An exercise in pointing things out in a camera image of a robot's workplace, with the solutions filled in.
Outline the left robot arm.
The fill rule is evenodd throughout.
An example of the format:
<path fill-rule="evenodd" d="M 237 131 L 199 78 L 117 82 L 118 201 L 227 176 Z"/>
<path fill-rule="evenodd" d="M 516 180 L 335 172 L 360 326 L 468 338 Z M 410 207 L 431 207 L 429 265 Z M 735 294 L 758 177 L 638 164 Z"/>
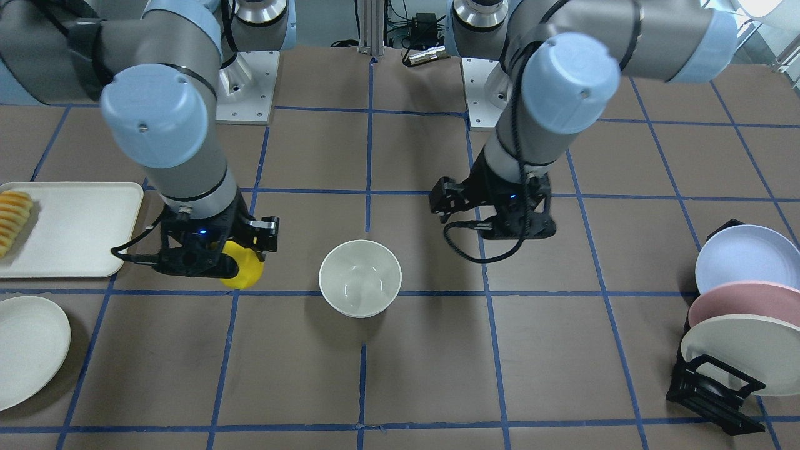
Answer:
<path fill-rule="evenodd" d="M 736 20 L 697 1 L 451 1 L 446 50 L 498 63 L 506 105 L 463 182 L 429 208 L 483 239 L 555 234 L 548 172 L 606 110 L 623 76 L 705 83 L 731 62 Z"/>

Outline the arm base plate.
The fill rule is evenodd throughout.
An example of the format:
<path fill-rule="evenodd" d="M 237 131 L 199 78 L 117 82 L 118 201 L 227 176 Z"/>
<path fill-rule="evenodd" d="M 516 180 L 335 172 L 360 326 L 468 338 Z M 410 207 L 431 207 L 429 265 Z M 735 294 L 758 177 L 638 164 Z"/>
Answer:
<path fill-rule="evenodd" d="M 493 88 L 489 87 L 489 77 L 498 62 L 487 59 L 462 59 L 464 95 L 469 118 L 469 128 L 473 131 L 488 131 L 495 127 L 502 108 L 496 105 Z"/>
<path fill-rule="evenodd" d="M 282 54 L 240 52 L 218 72 L 216 122 L 268 125 Z"/>

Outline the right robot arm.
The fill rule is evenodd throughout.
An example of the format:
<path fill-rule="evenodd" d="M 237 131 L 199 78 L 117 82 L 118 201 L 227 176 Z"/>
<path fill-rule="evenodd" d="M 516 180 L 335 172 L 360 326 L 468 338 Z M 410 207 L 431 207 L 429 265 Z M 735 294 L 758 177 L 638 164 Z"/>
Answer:
<path fill-rule="evenodd" d="M 292 1 L 3 1 L 2 102 L 97 104 L 164 207 L 154 254 L 109 250 L 172 276 L 232 279 L 278 248 L 279 219 L 246 208 L 216 136 L 220 82 L 246 51 L 294 45 Z"/>

